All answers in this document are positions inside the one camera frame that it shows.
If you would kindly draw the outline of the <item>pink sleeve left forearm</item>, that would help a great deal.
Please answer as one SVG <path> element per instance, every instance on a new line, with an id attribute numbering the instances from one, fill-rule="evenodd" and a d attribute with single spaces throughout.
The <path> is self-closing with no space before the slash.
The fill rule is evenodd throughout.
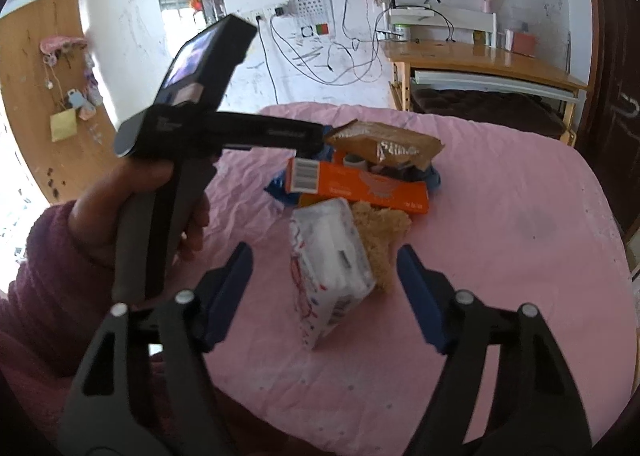
<path id="1" fill-rule="evenodd" d="M 26 260 L 1 300 L 1 409 L 24 413 L 51 442 L 70 384 L 112 305 L 114 270 L 79 247 L 74 204 L 53 206 L 29 233 Z"/>

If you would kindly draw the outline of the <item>left hand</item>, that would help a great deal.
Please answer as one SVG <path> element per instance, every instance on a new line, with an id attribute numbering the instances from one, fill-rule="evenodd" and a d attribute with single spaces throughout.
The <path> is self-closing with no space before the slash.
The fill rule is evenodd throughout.
<path id="1" fill-rule="evenodd" d="M 171 179 L 168 161 L 125 159 L 74 203 L 68 229 L 78 248 L 94 262 L 115 262 L 115 242 L 122 207 L 139 194 L 153 193 Z"/>

